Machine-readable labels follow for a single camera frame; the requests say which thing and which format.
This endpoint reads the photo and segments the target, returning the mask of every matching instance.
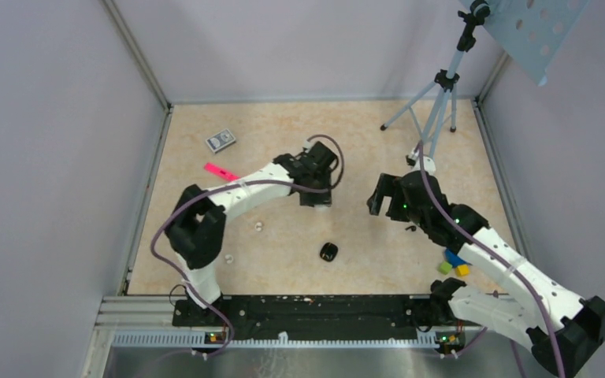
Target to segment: table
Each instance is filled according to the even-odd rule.
[[[408,172],[405,155],[418,141],[407,115],[387,131],[379,130],[404,101],[282,102],[175,106],[161,164],[147,210],[143,236],[128,293],[167,294],[179,275],[149,251],[152,235],[173,211],[182,190],[196,183],[224,183],[203,169],[212,162],[246,176],[279,154],[297,154],[305,139],[325,133],[337,140],[346,159],[342,183],[332,193],[332,208],[301,207],[298,195],[266,203],[228,224],[217,260],[217,280],[232,295],[424,294],[445,276],[436,268],[443,248],[408,224],[385,215],[370,216],[366,200],[382,172]],[[432,102],[414,111],[425,122]],[[212,154],[205,139],[229,128],[237,143]],[[441,133],[434,156],[442,191],[450,202],[472,206],[513,245],[495,178],[470,100],[458,102],[458,131]],[[262,231],[255,229],[263,223]],[[333,262],[319,258],[326,242],[339,253]],[[174,259],[166,237],[158,251]],[[224,256],[234,262],[227,264]],[[497,286],[471,269],[463,279],[486,291]]]

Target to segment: light blue panel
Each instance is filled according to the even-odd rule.
[[[483,26],[538,85],[590,0],[486,0]],[[460,0],[469,9],[474,0]]]
[[[605,2],[591,2],[549,74],[536,87],[511,63],[485,111],[534,262],[605,299]],[[605,344],[590,367],[605,377]]]
[[[99,1],[0,1],[0,378],[80,375],[162,116]]]
[[[117,0],[171,102],[410,98],[446,69],[464,23],[440,0]],[[458,94],[501,53],[482,28]]]

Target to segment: tripod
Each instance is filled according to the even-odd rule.
[[[400,116],[402,116],[408,110],[414,119],[414,124],[416,125],[418,134],[421,136],[423,145],[425,145],[427,142],[431,143],[429,156],[432,158],[435,153],[437,140],[440,137],[442,127],[448,120],[448,118],[445,120],[444,116],[446,115],[449,98],[451,98],[451,115],[449,116],[449,118],[451,118],[451,132],[455,132],[456,130],[455,115],[457,109],[456,102],[458,99],[458,90],[456,84],[460,79],[460,75],[456,72],[458,71],[462,57],[465,56],[465,53],[469,52],[477,42],[473,36],[474,29],[477,26],[483,25],[486,21],[486,17],[490,16],[490,13],[490,7],[485,0],[476,0],[473,2],[469,13],[458,11],[458,16],[465,22],[465,29],[462,31],[462,35],[460,36],[460,40],[456,46],[456,52],[451,60],[449,68],[440,70],[435,76],[434,81],[418,92],[418,94],[416,94],[405,106],[403,106],[402,109],[395,114],[395,116],[391,117],[390,120],[381,125],[381,131],[386,130],[389,126],[391,126],[391,124],[393,124],[393,122],[395,122],[395,120],[400,118]],[[425,127],[423,130],[421,130],[421,125],[418,123],[418,119],[412,110],[412,106],[418,100],[423,98],[423,96],[425,96],[428,92],[430,92],[436,84],[440,85],[440,90],[437,93],[430,116],[425,122]],[[429,134],[432,131],[432,126],[435,123],[436,128],[432,138],[430,139]]]

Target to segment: green block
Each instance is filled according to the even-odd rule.
[[[437,268],[437,270],[439,270],[442,274],[448,274],[451,270],[453,270],[453,265],[445,261],[440,264],[440,267]]]

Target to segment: pink object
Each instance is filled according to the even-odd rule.
[[[216,165],[214,165],[212,163],[205,164],[205,167],[203,167],[203,168],[205,168],[205,170],[207,172],[210,172],[216,176],[219,176],[226,181],[235,181],[235,180],[239,179],[238,176],[230,173],[229,171],[227,171],[226,169],[223,169],[222,167],[217,167]]]

